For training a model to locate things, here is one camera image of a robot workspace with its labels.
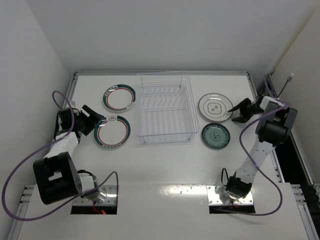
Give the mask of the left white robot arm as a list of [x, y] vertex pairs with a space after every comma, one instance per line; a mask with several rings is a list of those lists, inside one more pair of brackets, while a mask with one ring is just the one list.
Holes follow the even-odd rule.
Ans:
[[53, 145], [48, 154], [33, 163], [38, 191], [46, 205], [77, 196], [83, 192], [79, 173], [72, 161], [72, 154], [83, 135], [87, 136], [103, 115], [87, 105], [81, 110], [69, 108], [58, 111]]

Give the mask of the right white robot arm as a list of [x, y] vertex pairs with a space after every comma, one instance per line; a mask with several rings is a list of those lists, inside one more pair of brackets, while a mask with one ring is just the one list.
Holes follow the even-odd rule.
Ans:
[[266, 157], [290, 136], [298, 110], [277, 98], [262, 95], [255, 102], [244, 99], [230, 112], [239, 110], [233, 122], [247, 123], [252, 116], [260, 115], [255, 129], [256, 139], [243, 164], [228, 179], [225, 191], [231, 199], [245, 198], [251, 191], [256, 173]]

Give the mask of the small green patterned plate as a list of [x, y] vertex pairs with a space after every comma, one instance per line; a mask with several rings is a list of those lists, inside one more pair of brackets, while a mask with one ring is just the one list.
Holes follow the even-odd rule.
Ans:
[[230, 143], [231, 134], [222, 124], [209, 123], [202, 129], [201, 139], [209, 148], [220, 150]]

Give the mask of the white plate grey rim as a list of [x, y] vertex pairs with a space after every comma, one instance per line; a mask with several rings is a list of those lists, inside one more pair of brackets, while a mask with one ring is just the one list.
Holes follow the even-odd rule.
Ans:
[[233, 114], [229, 110], [233, 107], [231, 100], [220, 93], [205, 94], [198, 101], [200, 114], [213, 122], [225, 122], [229, 120]]

